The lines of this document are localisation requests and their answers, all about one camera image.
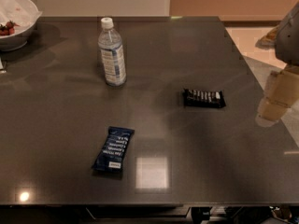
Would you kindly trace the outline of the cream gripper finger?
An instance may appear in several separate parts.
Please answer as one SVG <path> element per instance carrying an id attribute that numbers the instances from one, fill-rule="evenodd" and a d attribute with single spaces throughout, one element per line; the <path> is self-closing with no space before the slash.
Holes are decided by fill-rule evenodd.
<path id="1" fill-rule="evenodd" d="M 287 106 L 272 103 L 264 97 L 258 105 L 255 121 L 261 127 L 271 127 L 278 123 L 288 109 Z"/>

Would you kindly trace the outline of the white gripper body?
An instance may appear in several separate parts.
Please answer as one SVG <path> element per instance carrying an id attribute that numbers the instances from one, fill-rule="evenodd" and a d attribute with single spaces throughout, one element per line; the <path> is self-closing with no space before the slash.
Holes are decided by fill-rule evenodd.
<path id="1" fill-rule="evenodd" d="M 291 107 L 299 99 L 299 66 L 287 64 L 272 71 L 266 81 L 264 96 L 272 103 Z"/>

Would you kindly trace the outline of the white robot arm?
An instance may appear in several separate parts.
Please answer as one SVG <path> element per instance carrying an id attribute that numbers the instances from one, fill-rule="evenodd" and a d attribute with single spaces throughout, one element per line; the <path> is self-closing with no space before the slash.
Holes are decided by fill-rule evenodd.
<path id="1" fill-rule="evenodd" d="M 299 100 L 299 3 L 278 25 L 275 54 L 286 66 L 267 78 L 256 116 L 262 127 L 276 124 Z"/>

